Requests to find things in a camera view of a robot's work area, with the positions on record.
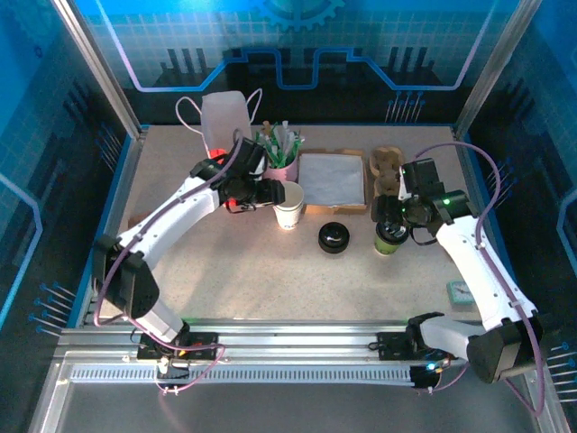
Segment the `brown cardboard napkin box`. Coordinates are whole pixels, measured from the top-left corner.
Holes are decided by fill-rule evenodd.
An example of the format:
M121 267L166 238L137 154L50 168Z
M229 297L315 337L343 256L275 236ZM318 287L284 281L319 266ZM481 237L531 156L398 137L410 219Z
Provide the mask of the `brown cardboard napkin box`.
M362 151L354 151L349 149L339 149L335 151L328 151L326 149L319 149L319 150L309 150L303 151L300 153L299 158L304 153L333 153L333 154L347 154L347 155L356 155L360 156L363 161L363 169L364 169L364 193L365 193L365 204L360 206L342 206L342 207L324 207L324 206L317 206L317 205L307 205L306 212L309 214L317 214L317 215L338 215L338 214L345 214L345 215L355 215L355 214L364 214L368 207L368 192L367 192L367 173L364 161L364 154Z

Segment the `red and white gift bag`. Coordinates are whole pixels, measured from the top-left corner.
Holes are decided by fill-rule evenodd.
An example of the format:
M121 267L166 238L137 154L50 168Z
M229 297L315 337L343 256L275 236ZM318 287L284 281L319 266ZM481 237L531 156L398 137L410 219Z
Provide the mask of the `red and white gift bag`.
M231 167L240 150L243 138L252 140L251 118L248 98L240 91L225 91L202 97L199 109L203 142L208 157L228 157L224 171L212 180L217 180ZM209 181L189 177L179 192L170 200L174 210L183 215L205 216L218 209L217 195L208 188Z

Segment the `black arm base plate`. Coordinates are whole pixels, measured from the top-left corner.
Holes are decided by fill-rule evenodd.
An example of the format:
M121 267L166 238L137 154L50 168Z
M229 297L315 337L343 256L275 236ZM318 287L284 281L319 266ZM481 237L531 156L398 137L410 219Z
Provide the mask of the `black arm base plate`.
M407 333L380 332L376 334L376 340L368 344L370 351L377 352L381 361L441 361L444 359L455 360L440 349L419 345Z
M215 360L218 334L211 332L187 332L173 345L192 346L193 350L172 349L154 341L143 334L139 341L137 359L139 361L157 361L163 356L169 360Z

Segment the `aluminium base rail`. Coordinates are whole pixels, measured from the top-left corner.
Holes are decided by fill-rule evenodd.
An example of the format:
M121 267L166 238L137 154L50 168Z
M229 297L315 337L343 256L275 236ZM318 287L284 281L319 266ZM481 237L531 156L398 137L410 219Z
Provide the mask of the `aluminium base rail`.
M199 320L191 332L218 334L215 345L220 364L392 364L459 365L462 358L441 361L381 361L368 344L380 332L407 333L403 322L267 322L259 320ZM157 364L136 357L141 335L131 326L84 327L62 333L54 353L57 359L96 363ZM177 360L175 366L208 364L213 360Z

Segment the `small black control board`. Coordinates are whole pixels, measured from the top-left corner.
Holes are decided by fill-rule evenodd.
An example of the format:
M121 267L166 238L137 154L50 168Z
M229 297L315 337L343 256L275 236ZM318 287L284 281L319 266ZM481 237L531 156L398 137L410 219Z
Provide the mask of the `small black control board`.
M186 366L175 366L167 357L162 357L156 365L156 378L161 381L184 380L190 376Z
M410 381L415 390L435 390L440 387L444 369L433 365L413 365L409 367Z

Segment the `aluminium frame post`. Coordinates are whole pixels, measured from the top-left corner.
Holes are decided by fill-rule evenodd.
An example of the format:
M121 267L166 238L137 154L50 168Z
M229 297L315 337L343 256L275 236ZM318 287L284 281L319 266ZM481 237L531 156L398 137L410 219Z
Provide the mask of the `aluminium frame post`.
M50 0L50 2L78 47L124 130L132 139L140 139L142 126L78 7L73 0Z
M542 2L543 0L518 1L516 9L505 25L495 48L464 103L453 132L457 140L462 140L469 131Z

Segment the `pink straw holder cup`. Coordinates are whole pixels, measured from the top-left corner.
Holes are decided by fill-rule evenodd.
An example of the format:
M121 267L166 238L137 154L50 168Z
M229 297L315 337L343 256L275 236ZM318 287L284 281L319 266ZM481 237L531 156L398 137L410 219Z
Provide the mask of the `pink straw holder cup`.
M294 159L288 166L280 169L268 167L262 177L270 180L296 182L298 179L298 160Z

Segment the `green lidded coffee cup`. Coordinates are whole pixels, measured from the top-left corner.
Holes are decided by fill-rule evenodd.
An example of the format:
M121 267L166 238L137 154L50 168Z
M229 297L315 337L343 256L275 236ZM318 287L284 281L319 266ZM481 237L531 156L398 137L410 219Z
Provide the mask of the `green lidded coffee cup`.
M375 250L383 255L393 254L407 241L408 237L409 232L405 226L379 222L375 230Z

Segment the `white paper cup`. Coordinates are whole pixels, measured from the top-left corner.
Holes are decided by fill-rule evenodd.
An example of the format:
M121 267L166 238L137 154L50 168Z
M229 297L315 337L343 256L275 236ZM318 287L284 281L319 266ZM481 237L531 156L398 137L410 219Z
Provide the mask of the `white paper cup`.
M295 182L283 181L285 199L273 207L279 227L292 230L298 224L304 206L304 190Z

